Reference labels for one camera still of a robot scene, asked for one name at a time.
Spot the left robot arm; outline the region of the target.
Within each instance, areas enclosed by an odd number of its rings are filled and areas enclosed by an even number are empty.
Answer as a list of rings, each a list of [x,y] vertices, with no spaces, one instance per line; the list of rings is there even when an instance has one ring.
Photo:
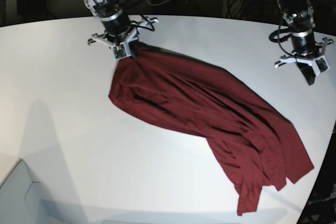
[[[277,4],[281,20],[269,40],[277,43],[284,55],[275,68],[294,63],[311,86],[317,76],[330,69],[325,51],[334,41],[327,37],[315,40],[314,9],[309,0],[277,0]]]

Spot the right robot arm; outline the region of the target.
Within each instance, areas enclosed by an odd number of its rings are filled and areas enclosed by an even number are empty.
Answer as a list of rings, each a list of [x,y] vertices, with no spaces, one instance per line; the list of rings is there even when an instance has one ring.
[[[136,56],[135,44],[139,42],[141,30],[155,31],[156,17],[141,15],[141,20],[131,20],[127,8],[135,9],[129,0],[83,0],[93,17],[99,20],[103,27],[102,34],[93,34],[88,39],[88,45],[101,43],[107,46],[116,60]]]

